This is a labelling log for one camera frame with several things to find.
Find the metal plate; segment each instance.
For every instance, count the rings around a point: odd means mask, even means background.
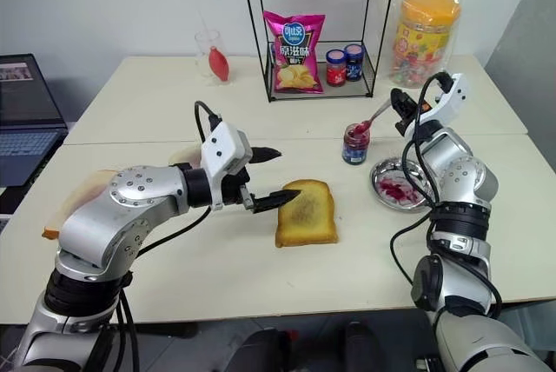
[[[432,194],[430,183],[420,165],[407,160],[409,174],[414,181],[429,195]],[[371,169],[371,184],[379,201],[391,209],[399,211],[419,211],[425,207],[425,198],[413,189],[401,168],[400,157],[389,157],[378,162]]]

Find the potato chip bag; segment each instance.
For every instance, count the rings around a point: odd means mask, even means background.
[[[322,93],[314,47],[324,15],[282,17],[262,13],[275,35],[275,90]]]

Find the white table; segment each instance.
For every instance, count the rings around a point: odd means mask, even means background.
[[[66,144],[190,141],[198,138],[195,100],[205,101],[251,139],[341,138],[349,123],[369,118],[393,84],[376,83],[374,98],[269,103],[259,60],[231,57],[232,82],[206,86],[192,57],[125,59],[66,138]],[[526,127],[473,56],[454,56],[448,70],[466,74],[473,92],[451,125],[460,135],[525,134]],[[417,98],[418,91],[409,91]],[[374,137],[399,137],[399,117],[388,110]]]
[[[464,136],[500,181],[487,240],[493,281],[506,302],[554,298],[556,271],[553,192],[556,175],[528,136]],[[190,143],[62,146],[0,235],[0,323],[30,319],[54,267],[57,242],[44,224],[91,171],[132,164],[164,165]],[[185,236],[133,265],[129,299],[138,322],[170,322],[413,306],[409,287],[388,250],[390,236],[420,215],[382,206],[368,174],[382,158],[398,156],[401,139],[378,139],[360,167],[341,160],[338,140],[253,141],[283,157],[249,165],[252,192],[266,195],[298,178],[326,181],[336,203],[340,242],[277,249],[275,211],[252,215],[241,206],[212,214]],[[153,241],[190,223],[201,209],[155,229]],[[400,239],[399,255],[413,272],[426,254],[424,229]]]

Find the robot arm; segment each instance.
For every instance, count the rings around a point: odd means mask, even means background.
[[[120,290],[131,281],[129,269],[150,231],[170,217],[190,207],[219,210],[229,204],[258,213],[299,194],[281,190],[255,198],[246,185],[245,165],[266,162],[280,152],[251,148],[245,134],[229,123],[217,121],[214,126],[201,147],[200,168],[179,163],[122,170],[103,193],[66,220],[56,268],[23,335],[16,367],[102,370],[114,334],[109,320]]]
[[[437,182],[440,200],[430,213],[427,246],[431,254],[417,265],[411,296],[431,318],[447,372],[548,372],[513,331],[487,317],[493,291],[498,293],[487,286],[488,220],[498,181],[457,134],[443,127],[457,115],[467,91],[463,76],[455,74],[437,108],[422,108],[420,131],[427,135],[415,140]],[[417,104],[393,90],[392,105],[402,117],[396,128],[412,139]]]

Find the cable connector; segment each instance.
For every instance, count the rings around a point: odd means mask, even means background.
[[[218,126],[218,124],[222,123],[222,118],[217,114],[208,115],[208,119],[208,123],[210,124],[210,131],[213,131],[214,129],[216,129],[216,126]]]
[[[440,86],[440,88],[448,93],[450,92],[450,90],[452,89],[452,85],[453,85],[453,79],[450,76],[450,74],[448,74],[447,72],[445,72],[444,70],[442,72],[439,72],[436,76],[436,80],[438,81],[438,84]]]
[[[131,272],[130,270],[128,270],[127,274],[125,274],[122,278],[122,288],[126,288],[131,284],[131,281],[133,280],[133,272]]]
[[[433,134],[442,129],[442,124],[438,120],[429,120],[419,126],[419,131],[414,132],[414,140],[419,145],[423,142],[430,142]]]

